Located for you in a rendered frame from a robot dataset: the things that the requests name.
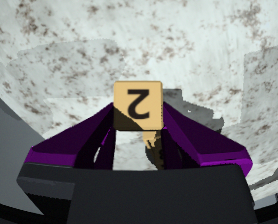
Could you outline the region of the dark brown digit cube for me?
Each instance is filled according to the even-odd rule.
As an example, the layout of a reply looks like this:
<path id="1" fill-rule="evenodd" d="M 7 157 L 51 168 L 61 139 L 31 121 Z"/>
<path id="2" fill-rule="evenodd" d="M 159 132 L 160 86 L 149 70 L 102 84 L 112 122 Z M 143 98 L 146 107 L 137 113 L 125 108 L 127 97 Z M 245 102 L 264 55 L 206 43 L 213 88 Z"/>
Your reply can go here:
<path id="1" fill-rule="evenodd" d="M 116 81 L 113 105 L 115 130 L 151 132 L 164 127 L 161 81 Z"/>
<path id="2" fill-rule="evenodd" d="M 154 164 L 158 170 L 164 170 L 162 147 L 154 148 Z"/>

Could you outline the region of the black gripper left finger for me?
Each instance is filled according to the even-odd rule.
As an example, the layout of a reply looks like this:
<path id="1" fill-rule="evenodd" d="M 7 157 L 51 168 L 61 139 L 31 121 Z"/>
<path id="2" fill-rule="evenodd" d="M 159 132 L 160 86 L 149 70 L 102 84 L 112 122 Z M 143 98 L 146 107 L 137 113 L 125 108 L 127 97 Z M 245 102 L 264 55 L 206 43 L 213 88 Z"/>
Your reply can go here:
<path id="1" fill-rule="evenodd" d="M 113 170 L 116 144 L 113 122 L 114 105 L 111 102 L 90 118 L 31 147 L 24 163 L 37 162 L 69 165 L 79 169 Z"/>

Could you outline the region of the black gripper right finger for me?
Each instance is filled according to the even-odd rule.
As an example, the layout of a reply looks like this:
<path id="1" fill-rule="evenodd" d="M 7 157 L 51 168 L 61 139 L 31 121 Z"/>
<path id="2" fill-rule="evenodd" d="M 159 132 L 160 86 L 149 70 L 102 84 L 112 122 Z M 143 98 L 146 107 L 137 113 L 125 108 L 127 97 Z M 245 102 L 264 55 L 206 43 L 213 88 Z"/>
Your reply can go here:
<path id="1" fill-rule="evenodd" d="M 163 122 L 164 170 L 238 165 L 245 178 L 250 172 L 253 162 L 245 146 L 184 116 L 166 102 Z"/>

